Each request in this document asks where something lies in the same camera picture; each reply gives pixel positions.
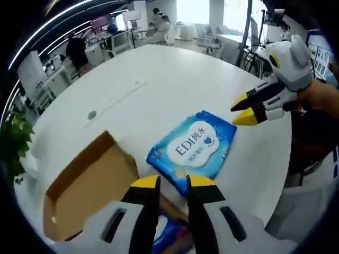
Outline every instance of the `white label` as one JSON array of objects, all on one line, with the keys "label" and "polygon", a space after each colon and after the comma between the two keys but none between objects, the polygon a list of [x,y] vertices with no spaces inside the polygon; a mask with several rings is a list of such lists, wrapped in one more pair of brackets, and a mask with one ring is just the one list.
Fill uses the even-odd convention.
[{"label": "white label", "polygon": [[167,226],[167,222],[168,222],[168,219],[165,216],[163,215],[159,216],[158,225],[155,229],[154,240],[157,240],[163,234]]},{"label": "white label", "polygon": [[178,165],[201,167],[218,147],[219,140],[214,128],[204,121],[197,121],[185,135],[169,143],[167,154]]}]

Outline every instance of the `cardboard box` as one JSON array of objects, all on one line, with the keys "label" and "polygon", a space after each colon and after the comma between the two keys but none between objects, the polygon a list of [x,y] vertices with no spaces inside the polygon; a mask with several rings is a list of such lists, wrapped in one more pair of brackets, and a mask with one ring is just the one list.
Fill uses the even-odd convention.
[{"label": "cardboard box", "polygon": [[[46,191],[43,230],[52,240],[81,232],[84,221],[113,200],[121,200],[137,180],[134,158],[105,131],[60,173]],[[174,220],[188,218],[164,197],[160,207]]]}]

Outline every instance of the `office chair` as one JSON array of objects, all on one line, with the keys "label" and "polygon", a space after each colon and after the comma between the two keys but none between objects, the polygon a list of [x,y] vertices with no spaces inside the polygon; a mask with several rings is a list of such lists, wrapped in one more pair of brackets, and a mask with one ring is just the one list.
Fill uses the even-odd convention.
[{"label": "office chair", "polygon": [[198,47],[206,48],[204,53],[209,55],[210,51],[219,50],[221,47],[221,43],[216,43],[215,37],[207,35],[207,27],[210,28],[209,34],[212,34],[210,25],[195,24],[195,28],[197,29],[197,33],[199,36],[196,45]]},{"label": "office chair", "polygon": [[112,53],[114,57],[127,50],[133,49],[130,40],[130,31],[125,31],[117,35],[112,36],[112,50],[107,52]]}]

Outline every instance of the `wet wipes package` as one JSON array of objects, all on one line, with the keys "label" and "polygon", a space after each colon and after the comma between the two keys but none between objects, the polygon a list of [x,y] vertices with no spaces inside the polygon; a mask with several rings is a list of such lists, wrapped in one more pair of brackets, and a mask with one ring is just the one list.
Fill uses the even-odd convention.
[{"label": "wet wipes package", "polygon": [[162,253],[178,239],[189,233],[187,227],[175,223],[167,214],[160,212],[154,235],[152,253]]},{"label": "wet wipes package", "polygon": [[214,179],[226,159],[237,127],[206,111],[188,117],[160,140],[146,161],[187,194],[186,175]]}]

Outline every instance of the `potted plant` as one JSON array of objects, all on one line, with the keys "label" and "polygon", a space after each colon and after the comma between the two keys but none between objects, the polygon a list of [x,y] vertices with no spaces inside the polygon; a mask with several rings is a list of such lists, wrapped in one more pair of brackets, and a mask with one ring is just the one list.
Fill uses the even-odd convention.
[{"label": "potted plant", "polygon": [[11,183],[20,184],[23,180],[20,174],[25,173],[25,169],[20,157],[26,157],[32,133],[32,126],[26,116],[18,112],[10,113],[0,128],[0,160]]}]

